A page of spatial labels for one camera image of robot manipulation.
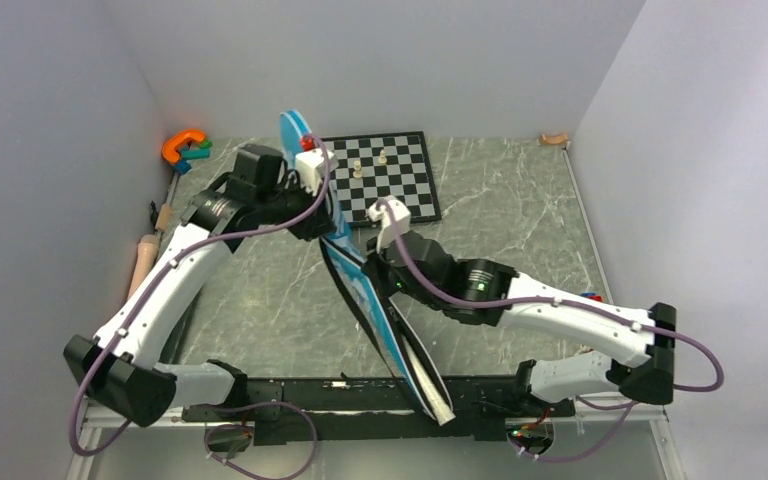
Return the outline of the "blue racket cover bag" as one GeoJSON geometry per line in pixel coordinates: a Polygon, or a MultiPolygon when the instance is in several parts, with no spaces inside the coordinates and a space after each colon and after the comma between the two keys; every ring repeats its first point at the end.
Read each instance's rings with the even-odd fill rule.
{"type": "MultiPolygon", "coordinates": [[[[282,112],[279,125],[285,158],[295,169],[295,154],[301,151],[299,140],[304,135],[311,135],[312,129],[296,110],[282,112]]],[[[424,366],[429,367],[434,362],[402,312],[389,298],[377,291],[370,277],[362,271],[365,255],[352,241],[351,229],[338,202],[336,190],[331,185],[331,178],[324,181],[321,189],[330,194],[331,214],[335,223],[335,232],[319,240],[325,265],[372,344],[377,346],[379,340],[383,341],[420,408],[428,415],[420,400],[417,382],[412,377],[413,370],[409,366],[405,346],[410,344],[418,355],[422,349],[426,351],[429,360],[423,361],[424,366]]]]}

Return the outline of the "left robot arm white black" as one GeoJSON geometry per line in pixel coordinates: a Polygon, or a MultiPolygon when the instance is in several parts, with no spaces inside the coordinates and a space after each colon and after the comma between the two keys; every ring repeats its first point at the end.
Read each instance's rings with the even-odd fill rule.
{"type": "Polygon", "coordinates": [[[302,240],[333,232],[326,209],[334,155],[323,144],[297,153],[248,144],[223,173],[186,205],[166,249],[116,315],[93,336],[64,348],[91,399],[131,424],[147,427],[169,409],[208,407],[224,420],[250,402],[248,377],[219,360],[199,365],[162,362],[162,351],[204,284],[251,237],[288,230],[302,240]]]}

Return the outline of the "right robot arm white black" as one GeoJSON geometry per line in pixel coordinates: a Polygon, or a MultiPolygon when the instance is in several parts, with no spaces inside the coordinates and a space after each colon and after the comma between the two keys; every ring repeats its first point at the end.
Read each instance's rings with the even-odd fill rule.
{"type": "Polygon", "coordinates": [[[564,337],[589,348],[582,359],[528,360],[511,388],[517,411],[534,415],[577,395],[616,391],[651,405],[674,399],[675,307],[625,308],[543,284],[487,259],[457,260],[414,231],[402,240],[417,268],[439,290],[429,291],[410,271],[395,243],[365,245],[366,273],[385,295],[401,293],[461,324],[520,327],[564,337]]]}

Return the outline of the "blue badminton racket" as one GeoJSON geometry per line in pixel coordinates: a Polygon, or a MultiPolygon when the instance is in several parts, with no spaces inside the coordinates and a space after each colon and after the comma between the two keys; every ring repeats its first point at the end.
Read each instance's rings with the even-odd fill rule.
{"type": "Polygon", "coordinates": [[[410,344],[406,345],[405,349],[409,366],[413,370],[412,377],[416,380],[419,388],[423,408],[439,426],[450,423],[456,418],[456,415],[439,371],[433,363],[429,367],[423,365],[424,360],[429,360],[424,349],[421,350],[420,355],[410,344]]]}

